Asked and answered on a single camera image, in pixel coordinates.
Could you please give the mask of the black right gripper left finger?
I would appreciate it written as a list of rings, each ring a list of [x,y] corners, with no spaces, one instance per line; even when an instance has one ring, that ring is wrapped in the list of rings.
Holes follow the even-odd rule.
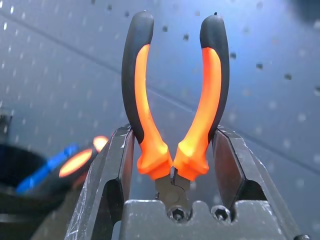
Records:
[[[113,133],[94,159],[66,231],[66,240],[112,238],[130,195],[134,142],[133,130],[126,124]]]

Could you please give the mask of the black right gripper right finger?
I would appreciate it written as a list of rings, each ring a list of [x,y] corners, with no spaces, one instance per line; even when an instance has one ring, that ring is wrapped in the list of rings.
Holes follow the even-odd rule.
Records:
[[[230,211],[226,227],[232,239],[305,239],[266,167],[242,137],[219,127],[212,149],[220,197]]]

